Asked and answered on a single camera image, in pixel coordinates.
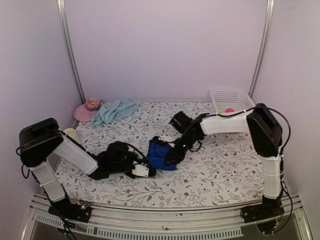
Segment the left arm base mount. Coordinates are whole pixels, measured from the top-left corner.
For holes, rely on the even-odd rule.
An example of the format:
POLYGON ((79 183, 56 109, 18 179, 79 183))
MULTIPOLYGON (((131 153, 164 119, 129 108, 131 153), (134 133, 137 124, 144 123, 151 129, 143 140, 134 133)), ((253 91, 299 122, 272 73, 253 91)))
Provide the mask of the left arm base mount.
POLYGON ((49 199, 50 207, 48 213, 60 217, 83 223, 88 223, 91 217, 92 208, 90 204, 80 200, 77 203, 71 202, 67 197, 53 202, 49 199))

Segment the light blue towel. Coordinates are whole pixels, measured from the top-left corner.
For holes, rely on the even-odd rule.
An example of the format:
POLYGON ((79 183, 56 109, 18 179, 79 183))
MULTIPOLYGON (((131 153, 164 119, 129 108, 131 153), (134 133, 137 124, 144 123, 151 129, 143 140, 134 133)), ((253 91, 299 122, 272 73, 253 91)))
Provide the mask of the light blue towel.
POLYGON ((92 117, 91 123, 94 126, 110 124, 131 116, 138 108, 139 104, 126 98, 118 98, 109 105, 102 105, 98 112, 92 117))

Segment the dark blue towel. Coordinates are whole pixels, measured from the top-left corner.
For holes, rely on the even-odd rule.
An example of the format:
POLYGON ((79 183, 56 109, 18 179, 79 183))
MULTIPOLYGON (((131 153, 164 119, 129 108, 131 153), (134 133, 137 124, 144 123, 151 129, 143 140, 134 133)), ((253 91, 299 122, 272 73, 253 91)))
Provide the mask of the dark blue towel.
POLYGON ((170 149, 171 146, 169 144, 154 137, 149 141, 146 159, 157 170, 175 171, 177 169, 176 165, 165 165, 165 158, 170 149))

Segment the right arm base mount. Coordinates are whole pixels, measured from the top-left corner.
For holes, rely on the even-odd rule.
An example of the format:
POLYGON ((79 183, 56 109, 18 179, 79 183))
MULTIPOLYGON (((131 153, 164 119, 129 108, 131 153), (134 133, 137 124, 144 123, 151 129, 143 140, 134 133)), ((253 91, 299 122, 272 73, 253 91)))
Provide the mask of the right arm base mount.
POLYGON ((245 223, 261 221, 273 217, 280 216, 284 213, 281 201, 276 199, 263 199, 262 203, 256 205, 248 205, 240 210, 240 216, 245 223))

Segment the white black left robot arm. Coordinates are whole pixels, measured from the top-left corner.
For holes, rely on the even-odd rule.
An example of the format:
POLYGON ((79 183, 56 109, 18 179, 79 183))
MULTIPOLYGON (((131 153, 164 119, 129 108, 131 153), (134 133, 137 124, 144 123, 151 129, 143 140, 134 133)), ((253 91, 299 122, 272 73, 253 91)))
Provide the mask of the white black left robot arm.
POLYGON ((111 174, 126 174, 131 178, 154 177, 156 169, 137 148, 116 141, 98 155, 87 151, 63 132, 54 118, 47 118, 23 128, 19 132, 17 155, 26 166, 48 198, 55 203, 55 209, 63 216, 74 213, 74 205, 59 182, 47 158, 53 154, 68 161, 93 180, 107 179, 111 174))

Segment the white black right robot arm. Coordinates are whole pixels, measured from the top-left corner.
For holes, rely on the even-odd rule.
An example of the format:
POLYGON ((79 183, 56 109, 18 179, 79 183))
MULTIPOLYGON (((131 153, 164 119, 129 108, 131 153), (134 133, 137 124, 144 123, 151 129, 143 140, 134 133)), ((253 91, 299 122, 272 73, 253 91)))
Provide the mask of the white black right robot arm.
POLYGON ((276 110, 263 103, 231 114, 202 113, 194 119, 180 111, 169 123, 181 136, 173 141, 173 146, 164 155, 164 165, 172 166, 182 162, 187 151, 205 136, 220 133, 249 133, 254 150, 262 162, 263 196, 268 199, 259 206, 258 213, 262 218, 269 218, 278 210, 275 199, 282 192, 281 161, 286 146, 283 142, 283 128, 273 115, 275 112, 276 110))

